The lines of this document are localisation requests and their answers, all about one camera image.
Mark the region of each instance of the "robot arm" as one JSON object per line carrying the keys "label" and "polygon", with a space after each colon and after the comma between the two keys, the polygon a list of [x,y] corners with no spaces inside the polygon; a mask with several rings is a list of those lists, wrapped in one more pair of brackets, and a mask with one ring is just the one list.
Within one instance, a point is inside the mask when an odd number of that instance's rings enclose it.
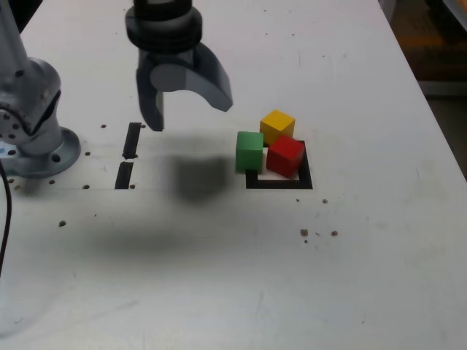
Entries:
{"label": "robot arm", "polygon": [[204,46],[202,17],[191,0],[135,0],[126,14],[128,38],[139,48],[139,107],[147,125],[163,130],[163,93],[189,90],[214,108],[232,107],[228,76]]}
{"label": "robot arm", "polygon": [[[136,71],[142,116],[163,130],[163,93],[191,90],[216,109],[232,106],[226,72],[206,46],[201,14],[191,0],[135,0],[126,14],[128,38],[139,48]],[[0,0],[0,141],[16,146],[2,158],[8,174],[44,178],[71,166],[80,142],[57,121],[58,72],[28,58],[7,0]]]}

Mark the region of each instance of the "yellow cube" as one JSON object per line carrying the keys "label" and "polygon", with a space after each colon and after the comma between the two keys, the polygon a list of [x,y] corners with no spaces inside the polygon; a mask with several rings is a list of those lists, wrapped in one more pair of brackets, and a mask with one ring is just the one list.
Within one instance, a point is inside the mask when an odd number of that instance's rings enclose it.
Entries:
{"label": "yellow cube", "polygon": [[260,123],[260,133],[264,134],[264,142],[272,145],[281,135],[293,137],[295,119],[277,109],[266,115]]}

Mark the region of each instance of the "black tape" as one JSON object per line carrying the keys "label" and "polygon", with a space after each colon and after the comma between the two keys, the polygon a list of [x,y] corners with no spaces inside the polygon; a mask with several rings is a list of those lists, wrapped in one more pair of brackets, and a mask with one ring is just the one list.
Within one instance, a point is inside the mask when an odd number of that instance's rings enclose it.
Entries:
{"label": "black tape", "polygon": [[117,181],[115,181],[116,190],[127,190],[130,188],[131,172],[133,171],[133,163],[122,162],[118,168]]}
{"label": "black tape", "polygon": [[136,149],[138,148],[139,132],[141,131],[140,122],[131,122],[126,134],[125,146],[122,156],[125,159],[137,158]]}

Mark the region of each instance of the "white tabletop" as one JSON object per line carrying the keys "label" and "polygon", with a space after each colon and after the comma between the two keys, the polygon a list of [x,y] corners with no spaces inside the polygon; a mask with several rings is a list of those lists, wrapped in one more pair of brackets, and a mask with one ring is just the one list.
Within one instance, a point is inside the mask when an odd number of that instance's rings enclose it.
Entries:
{"label": "white tabletop", "polygon": [[[113,190],[142,121],[129,4],[47,0],[23,33],[83,154],[12,184],[0,349],[466,349],[466,182],[378,2],[196,0],[234,106],[167,94],[136,189]],[[233,172],[236,133],[272,109],[313,190]]]}

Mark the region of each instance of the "black square outline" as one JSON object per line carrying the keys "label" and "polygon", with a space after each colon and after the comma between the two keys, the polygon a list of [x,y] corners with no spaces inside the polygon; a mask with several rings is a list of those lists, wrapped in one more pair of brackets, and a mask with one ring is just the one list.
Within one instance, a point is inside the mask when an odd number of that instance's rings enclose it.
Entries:
{"label": "black square outline", "polygon": [[313,190],[312,176],[309,172],[308,156],[306,155],[305,141],[304,160],[298,168],[298,180],[258,180],[256,170],[245,172],[247,189],[257,190]]}

